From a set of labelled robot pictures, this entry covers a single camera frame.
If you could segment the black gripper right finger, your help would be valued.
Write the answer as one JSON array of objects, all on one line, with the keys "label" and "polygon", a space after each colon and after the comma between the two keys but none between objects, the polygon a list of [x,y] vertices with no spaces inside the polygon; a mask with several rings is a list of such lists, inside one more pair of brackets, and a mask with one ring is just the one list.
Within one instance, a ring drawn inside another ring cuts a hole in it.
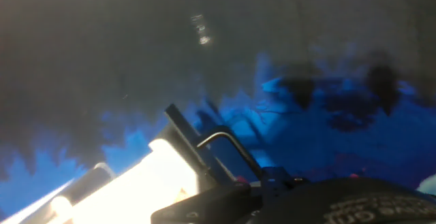
[{"label": "black gripper right finger", "polygon": [[284,167],[263,167],[261,192],[263,200],[275,200],[300,185],[309,183],[301,176],[291,176]]}]

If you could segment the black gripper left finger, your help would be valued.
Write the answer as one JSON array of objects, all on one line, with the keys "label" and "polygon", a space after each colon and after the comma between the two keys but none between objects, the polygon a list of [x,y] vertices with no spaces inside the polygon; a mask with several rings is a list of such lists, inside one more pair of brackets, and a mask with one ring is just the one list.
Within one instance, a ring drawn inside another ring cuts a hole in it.
[{"label": "black gripper left finger", "polygon": [[151,224],[195,223],[235,224],[248,220],[249,215],[262,207],[258,187],[234,182],[218,186],[184,199],[151,215]]}]

